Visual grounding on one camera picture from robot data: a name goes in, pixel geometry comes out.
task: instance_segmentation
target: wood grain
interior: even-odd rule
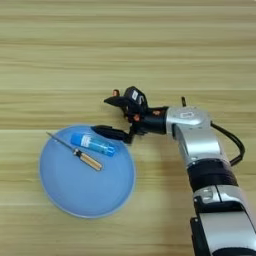
[[[193,255],[192,192],[177,145],[136,138],[136,190],[117,214],[71,217],[42,191],[45,131],[76,123],[121,129],[112,89],[138,86],[152,106],[192,105],[244,141],[234,168],[256,210],[256,2],[0,2],[0,254]],[[237,153],[220,136],[230,158]]]

